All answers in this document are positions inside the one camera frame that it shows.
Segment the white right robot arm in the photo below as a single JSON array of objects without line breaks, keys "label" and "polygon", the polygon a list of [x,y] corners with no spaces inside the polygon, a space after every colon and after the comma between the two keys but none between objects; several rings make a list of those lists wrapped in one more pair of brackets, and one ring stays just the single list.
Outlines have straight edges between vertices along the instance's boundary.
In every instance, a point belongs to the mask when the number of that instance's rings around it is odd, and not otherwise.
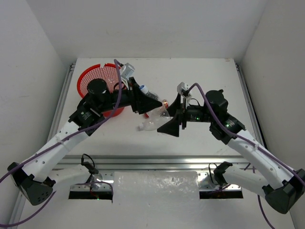
[{"label": "white right robot arm", "polygon": [[222,90],[211,90],[204,95],[204,105],[187,105],[178,94],[169,106],[171,120],[157,129],[159,133],[178,137],[188,122],[210,123],[212,135],[242,155],[259,174],[246,172],[230,162],[222,162],[213,171],[212,181],[223,187],[241,186],[264,198],[277,212],[286,214],[304,194],[305,171],[281,165],[245,126],[227,112],[228,101]]}]

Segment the clear bottle sideways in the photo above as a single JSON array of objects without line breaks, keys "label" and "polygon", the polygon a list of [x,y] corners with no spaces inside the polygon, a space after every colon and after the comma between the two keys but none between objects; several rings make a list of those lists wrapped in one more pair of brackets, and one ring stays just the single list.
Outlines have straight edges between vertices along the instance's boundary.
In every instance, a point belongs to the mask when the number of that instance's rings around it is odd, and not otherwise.
[{"label": "clear bottle sideways", "polygon": [[137,131],[154,131],[162,125],[169,122],[172,118],[169,116],[153,116],[149,117],[144,122],[140,123],[137,127]]}]

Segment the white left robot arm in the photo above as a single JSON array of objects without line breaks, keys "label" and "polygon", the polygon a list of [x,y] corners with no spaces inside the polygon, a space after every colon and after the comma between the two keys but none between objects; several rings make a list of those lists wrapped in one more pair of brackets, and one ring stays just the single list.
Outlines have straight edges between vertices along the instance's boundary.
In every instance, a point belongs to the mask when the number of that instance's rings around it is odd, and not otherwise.
[{"label": "white left robot arm", "polygon": [[88,162],[55,171],[55,166],[79,143],[90,137],[106,119],[104,112],[131,106],[135,113],[144,114],[162,106],[145,95],[134,78],[128,80],[129,89],[109,92],[103,79],[94,79],[87,85],[87,94],[60,131],[31,159],[13,162],[8,171],[13,182],[33,205],[37,206],[63,187],[85,184],[99,171]]}]

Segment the clear bottle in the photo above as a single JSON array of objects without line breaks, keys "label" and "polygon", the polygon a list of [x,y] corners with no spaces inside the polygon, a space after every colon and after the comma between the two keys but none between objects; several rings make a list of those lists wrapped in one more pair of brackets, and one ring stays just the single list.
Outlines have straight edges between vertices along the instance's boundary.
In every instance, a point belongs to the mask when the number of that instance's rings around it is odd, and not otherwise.
[{"label": "clear bottle", "polygon": [[146,85],[141,85],[139,87],[139,89],[141,90],[141,92],[144,95],[149,97],[148,102],[149,102],[149,108],[151,110],[153,110],[153,109],[155,109],[157,107],[161,107],[163,105],[162,104],[162,99],[155,92],[152,92],[151,90],[149,90]]}]

